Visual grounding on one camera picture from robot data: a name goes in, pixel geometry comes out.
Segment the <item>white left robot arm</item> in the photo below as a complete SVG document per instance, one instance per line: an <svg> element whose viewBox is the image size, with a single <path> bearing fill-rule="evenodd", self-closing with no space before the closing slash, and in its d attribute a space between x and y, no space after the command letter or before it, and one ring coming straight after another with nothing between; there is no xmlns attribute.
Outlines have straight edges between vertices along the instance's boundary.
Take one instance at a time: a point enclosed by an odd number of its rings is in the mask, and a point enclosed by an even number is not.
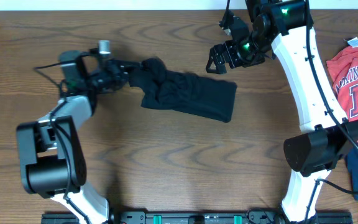
<svg viewBox="0 0 358 224"><path fill-rule="evenodd" d="M139 62L118 60L99 48L60 54L63 72L57 105L41 118L16 128L21 182L37 194L65 206L74 223L113 223L109 200L87 180L78 130L96 111L98 95L121 89Z"/></svg>

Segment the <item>black polo shirt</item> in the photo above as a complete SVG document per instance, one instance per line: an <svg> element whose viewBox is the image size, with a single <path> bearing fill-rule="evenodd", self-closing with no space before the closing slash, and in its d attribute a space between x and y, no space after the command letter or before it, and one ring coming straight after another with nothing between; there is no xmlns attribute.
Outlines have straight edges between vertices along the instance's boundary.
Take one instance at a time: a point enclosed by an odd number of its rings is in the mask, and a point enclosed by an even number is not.
<svg viewBox="0 0 358 224"><path fill-rule="evenodd" d="M144 92L143 108L179 111L224 123L232 119L234 82L175 72L159 58L148 58L129 73L129 85Z"/></svg>

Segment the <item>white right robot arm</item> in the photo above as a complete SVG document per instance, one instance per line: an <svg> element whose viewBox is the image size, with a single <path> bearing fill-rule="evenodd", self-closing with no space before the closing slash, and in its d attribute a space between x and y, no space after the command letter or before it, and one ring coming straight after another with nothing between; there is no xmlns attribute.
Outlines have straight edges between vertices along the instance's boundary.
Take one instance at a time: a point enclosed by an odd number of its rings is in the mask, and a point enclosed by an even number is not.
<svg viewBox="0 0 358 224"><path fill-rule="evenodd" d="M231 36L211 48L206 71L259 65L277 58L298 110L300 135L285 140L291 169L275 223L351 223L348 212L319 212L318 195L328 175L358 140L358 121L349 121L334 96L316 46L306 1L247 1L250 23L226 10L220 28Z"/></svg>

